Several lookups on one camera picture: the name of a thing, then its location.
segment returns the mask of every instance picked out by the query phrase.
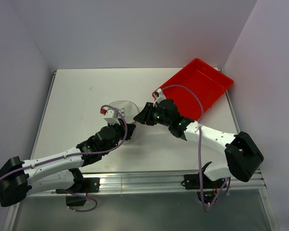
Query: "metal frame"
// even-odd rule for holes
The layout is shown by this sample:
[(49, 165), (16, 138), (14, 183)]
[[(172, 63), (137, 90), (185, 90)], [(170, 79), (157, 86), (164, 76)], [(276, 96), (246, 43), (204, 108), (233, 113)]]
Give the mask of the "metal frame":
[[(34, 142), (33, 150), (31, 153), (31, 159), (36, 148), (36, 144), (39, 138), (39, 132), (45, 116), (47, 104), (50, 98), (50, 94), (53, 88), (56, 71), (53, 73), (50, 89), (47, 95), (46, 104), (43, 110), (41, 122), (37, 132), (37, 136)], [(226, 92), (230, 110), (237, 131), (239, 132), (238, 122), (229, 98), (228, 92)], [(157, 171), (157, 172), (133, 172), (133, 173), (91, 173), (84, 174), (84, 177), (98, 177), (100, 178), (100, 189), (95, 194), (136, 194), (136, 193), (174, 193), (174, 192), (186, 192), (185, 188), (181, 186), (181, 181), (185, 174), (195, 174), (197, 171)], [(279, 225), (276, 216), (273, 211), (270, 200), (268, 199), (266, 185), (263, 180), (263, 176), (260, 170), (252, 176), (251, 180), (247, 183), (240, 182), (233, 179), (231, 181), (230, 190), (247, 190), (247, 189), (259, 189), (259, 193), (263, 202), (264, 210), (266, 212), (271, 230), (279, 231)], [(47, 191), (37, 193), (31, 196), (65, 196), (65, 194), (56, 194), (55, 191)], [(18, 212), (19, 203), (11, 206), (3, 227), (3, 231), (12, 231), (16, 215)]]

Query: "red container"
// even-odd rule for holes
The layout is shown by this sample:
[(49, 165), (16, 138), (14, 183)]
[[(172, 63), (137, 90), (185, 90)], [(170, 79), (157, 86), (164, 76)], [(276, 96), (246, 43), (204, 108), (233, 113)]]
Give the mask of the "red container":
[[(206, 112), (231, 87), (233, 80), (200, 59), (194, 59), (159, 88), (175, 84), (189, 88), (199, 98)], [(200, 106), (188, 91), (173, 87), (163, 92), (167, 99), (174, 100), (181, 115), (194, 120), (200, 118)]]

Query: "red plastic tray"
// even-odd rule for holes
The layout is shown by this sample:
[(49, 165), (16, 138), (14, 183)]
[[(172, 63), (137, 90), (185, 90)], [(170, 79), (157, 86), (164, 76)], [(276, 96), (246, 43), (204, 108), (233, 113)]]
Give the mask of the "red plastic tray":
[[(200, 59), (194, 59), (159, 88), (174, 84), (189, 88), (199, 98), (206, 112), (231, 87), (233, 80)], [(194, 120), (200, 118), (200, 106), (188, 91), (173, 87), (163, 92), (167, 99), (174, 100), (181, 115)]]

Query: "white table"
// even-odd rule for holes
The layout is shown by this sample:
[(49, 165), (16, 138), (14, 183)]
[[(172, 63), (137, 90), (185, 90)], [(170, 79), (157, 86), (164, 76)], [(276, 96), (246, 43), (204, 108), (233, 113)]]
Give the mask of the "white table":
[[(60, 153), (94, 135), (106, 125), (101, 105), (129, 100), (140, 110), (152, 102), (152, 92), (180, 68), (73, 69), (58, 70), (32, 158)], [(205, 113), (206, 126), (236, 133), (230, 105), (224, 94)], [(138, 138), (109, 153), (82, 172), (145, 172), (198, 169), (197, 143), (172, 136), (161, 125), (139, 125)], [(203, 164), (225, 156), (202, 147)]]

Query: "white wall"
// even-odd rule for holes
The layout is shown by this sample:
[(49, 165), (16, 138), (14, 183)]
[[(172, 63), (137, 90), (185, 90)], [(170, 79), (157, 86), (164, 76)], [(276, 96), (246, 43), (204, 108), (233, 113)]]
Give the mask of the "white wall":
[[(29, 158), (51, 73), (7, 0), (0, 0), (0, 167)], [(8, 208), (0, 207), (0, 230)]]
[(289, 0), (258, 0), (225, 73), (239, 124), (264, 155), (261, 169), (282, 230), (289, 231)]
[(256, 0), (11, 0), (52, 68), (224, 66)]

